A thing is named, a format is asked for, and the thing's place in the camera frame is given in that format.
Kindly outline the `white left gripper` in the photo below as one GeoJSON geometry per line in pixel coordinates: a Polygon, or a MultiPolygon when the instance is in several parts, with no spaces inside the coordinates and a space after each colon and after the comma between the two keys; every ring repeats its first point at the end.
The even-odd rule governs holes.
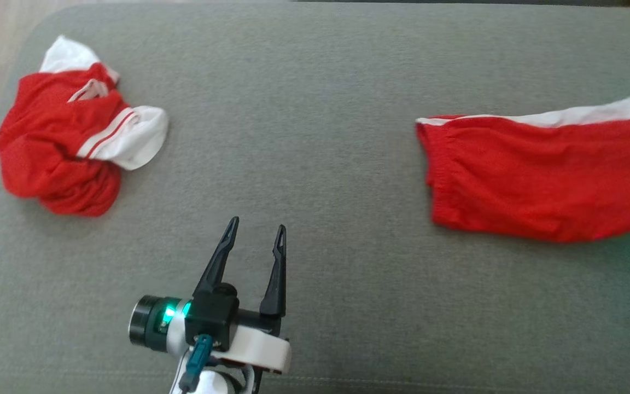
{"type": "MultiPolygon", "coordinates": [[[[192,293],[212,293],[221,284],[227,258],[234,247],[238,216],[232,217],[220,237],[203,274],[192,293]]],[[[273,243],[273,262],[269,283],[259,312],[238,310],[238,325],[227,351],[214,351],[222,363],[252,365],[270,373],[288,373],[291,366],[290,341],[280,337],[282,317],[287,313],[287,228],[280,225],[273,243]]]]}

